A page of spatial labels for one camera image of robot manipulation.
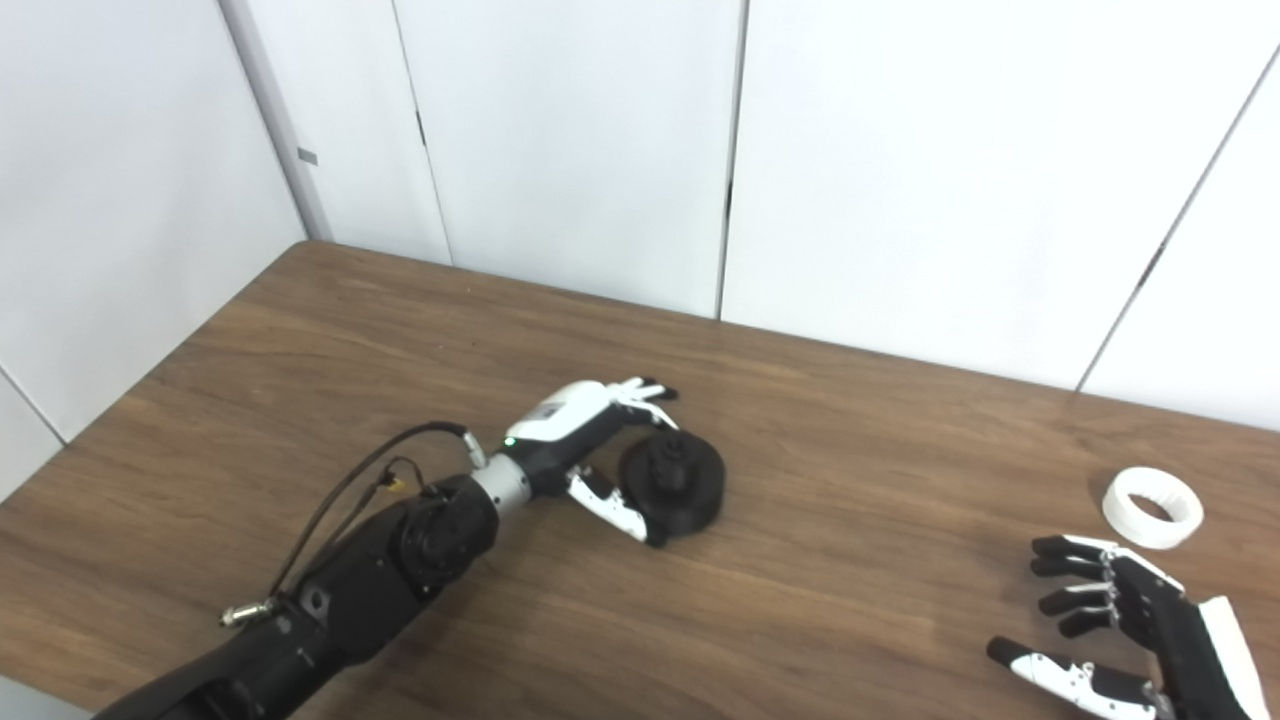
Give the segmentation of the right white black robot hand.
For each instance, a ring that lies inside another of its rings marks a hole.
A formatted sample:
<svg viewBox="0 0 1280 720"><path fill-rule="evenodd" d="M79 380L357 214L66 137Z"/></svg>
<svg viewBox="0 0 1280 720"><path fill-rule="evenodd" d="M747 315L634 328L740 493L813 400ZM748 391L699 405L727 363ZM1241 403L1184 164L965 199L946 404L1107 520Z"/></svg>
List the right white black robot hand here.
<svg viewBox="0 0 1280 720"><path fill-rule="evenodd" d="M1121 544L1083 536L1032 541L1036 577L1076 577L1042 597L1065 638L1115 629L1155 656L1143 676L995 635L997 665L1101 719L1268 719L1263 683L1230 600L1193 601L1174 577Z"/></svg>

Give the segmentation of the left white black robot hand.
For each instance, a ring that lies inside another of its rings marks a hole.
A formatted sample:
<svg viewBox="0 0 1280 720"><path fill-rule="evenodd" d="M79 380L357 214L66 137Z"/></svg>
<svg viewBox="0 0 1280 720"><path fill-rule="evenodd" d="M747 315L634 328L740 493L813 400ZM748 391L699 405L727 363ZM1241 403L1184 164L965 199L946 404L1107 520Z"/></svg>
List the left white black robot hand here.
<svg viewBox="0 0 1280 720"><path fill-rule="evenodd" d="M677 430L660 402L680 392L652 377L616 383L576 380L545 397L506 432L497 454L522 473L530 498L567 495L614 529L653 548L668 534L588 465L588 457L628 427Z"/></svg>

